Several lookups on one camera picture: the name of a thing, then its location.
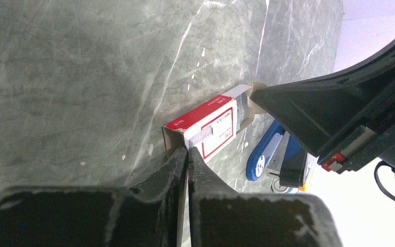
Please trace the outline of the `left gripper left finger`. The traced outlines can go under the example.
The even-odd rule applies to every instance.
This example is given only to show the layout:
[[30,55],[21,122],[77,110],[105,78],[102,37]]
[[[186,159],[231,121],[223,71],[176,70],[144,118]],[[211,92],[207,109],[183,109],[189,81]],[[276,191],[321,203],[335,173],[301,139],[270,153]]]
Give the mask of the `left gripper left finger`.
[[178,246],[188,151],[130,187],[14,186],[0,193],[0,246]]

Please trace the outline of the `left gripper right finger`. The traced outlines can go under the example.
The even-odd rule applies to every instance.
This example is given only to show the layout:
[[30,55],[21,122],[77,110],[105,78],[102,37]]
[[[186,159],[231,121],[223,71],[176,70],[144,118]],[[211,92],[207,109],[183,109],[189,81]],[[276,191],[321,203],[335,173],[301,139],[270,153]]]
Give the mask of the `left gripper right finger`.
[[341,246],[324,202],[309,194],[239,193],[188,151],[192,246]]

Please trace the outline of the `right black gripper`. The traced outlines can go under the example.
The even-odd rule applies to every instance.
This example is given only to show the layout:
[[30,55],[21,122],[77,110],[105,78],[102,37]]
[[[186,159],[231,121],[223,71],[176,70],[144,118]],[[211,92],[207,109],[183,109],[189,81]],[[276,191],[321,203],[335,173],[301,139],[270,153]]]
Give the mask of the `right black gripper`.
[[320,156],[324,170],[359,171],[378,157],[395,175],[395,39],[352,67],[259,89],[251,99]]

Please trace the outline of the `blue stapler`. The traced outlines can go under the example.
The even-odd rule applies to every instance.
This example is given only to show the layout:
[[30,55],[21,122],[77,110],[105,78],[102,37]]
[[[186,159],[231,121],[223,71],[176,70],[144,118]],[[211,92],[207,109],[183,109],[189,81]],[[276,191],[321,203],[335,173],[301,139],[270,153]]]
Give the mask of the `blue stapler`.
[[273,121],[246,163],[246,178],[257,181],[267,175],[275,193],[295,193],[309,173],[307,151],[278,122]]

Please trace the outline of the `red white staple box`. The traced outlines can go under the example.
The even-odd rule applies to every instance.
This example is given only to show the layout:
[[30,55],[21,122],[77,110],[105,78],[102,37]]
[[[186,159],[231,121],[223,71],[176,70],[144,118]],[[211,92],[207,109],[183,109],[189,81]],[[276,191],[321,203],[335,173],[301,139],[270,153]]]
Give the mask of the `red white staple box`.
[[211,160],[257,114],[265,113],[251,100],[251,95],[266,87],[261,82],[239,84],[166,124],[163,137],[167,155],[171,156],[179,147],[196,147],[205,161]]

